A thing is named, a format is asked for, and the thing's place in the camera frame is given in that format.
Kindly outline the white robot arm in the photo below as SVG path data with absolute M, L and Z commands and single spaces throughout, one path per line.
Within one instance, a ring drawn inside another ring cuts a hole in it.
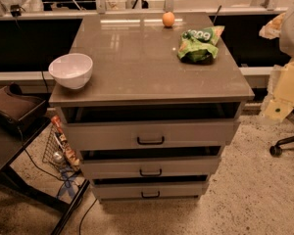
M 266 39 L 279 38 L 279 49 L 290 57 L 283 67 L 275 66 L 269 77 L 268 93 L 261 116 L 282 122 L 294 109 L 294 3 L 259 31 Z

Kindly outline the yellow taped gripper finger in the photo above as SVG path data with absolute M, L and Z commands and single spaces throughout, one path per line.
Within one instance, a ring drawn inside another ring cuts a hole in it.
M 259 35 L 266 39 L 275 39 L 280 35 L 281 25 L 284 19 L 285 13 L 281 13 L 278 16 L 270 20 L 259 31 Z
M 262 117 L 283 121 L 294 109 L 294 61 L 274 66 L 269 76 L 268 95 L 262 104 Z

